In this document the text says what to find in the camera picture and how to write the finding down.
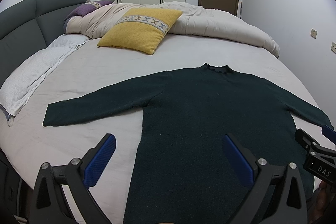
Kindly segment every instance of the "ruffled neckline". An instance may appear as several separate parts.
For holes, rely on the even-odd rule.
[[[200,68],[204,70],[211,70],[219,74],[235,73],[235,71],[231,69],[228,65],[225,65],[223,67],[215,67],[215,66],[210,66],[209,64],[205,63]]]

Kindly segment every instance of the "electrical outlet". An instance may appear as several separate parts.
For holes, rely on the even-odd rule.
[[[316,30],[314,30],[314,29],[311,29],[311,33],[310,33],[310,35],[311,35],[313,38],[315,38],[315,39],[316,39],[316,36],[317,36],[317,31],[316,31]]]
[[[331,45],[331,50],[336,53],[336,44],[334,42]]]

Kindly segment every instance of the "metal screw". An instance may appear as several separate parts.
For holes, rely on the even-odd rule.
[[[263,159],[263,158],[260,158],[260,159],[258,159],[258,163],[259,163],[260,165],[266,165],[266,164],[267,164],[267,160],[265,160],[265,159]]]
[[[291,162],[291,163],[289,164],[289,167],[292,168],[292,169],[296,169],[296,164],[293,163],[293,162]]]
[[[49,163],[45,162],[41,165],[42,169],[47,169],[49,167]]]
[[[73,165],[77,165],[80,161],[81,161],[81,159],[79,159],[79,158],[73,158],[73,159],[71,160],[71,164],[73,164]]]

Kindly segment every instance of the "headboard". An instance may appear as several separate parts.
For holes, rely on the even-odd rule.
[[[24,60],[64,33],[65,17],[86,0],[23,0],[0,13],[0,87]]]

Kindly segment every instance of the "finger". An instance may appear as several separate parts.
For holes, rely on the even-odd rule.
[[[319,187],[320,187],[321,189],[324,189],[324,188],[327,187],[327,185],[328,185],[328,184],[327,184],[325,181],[321,181]]]
[[[313,216],[313,222],[318,220],[321,216],[323,215],[323,213],[321,211],[318,211],[314,216]]]
[[[316,208],[314,208],[314,210],[312,211],[312,213],[309,216],[309,224],[311,224],[315,220],[319,219],[322,215],[323,215],[323,213],[321,211],[318,211],[318,210],[316,210]]]
[[[327,204],[327,193],[325,189],[322,189],[316,198],[316,209],[318,211],[322,210]]]

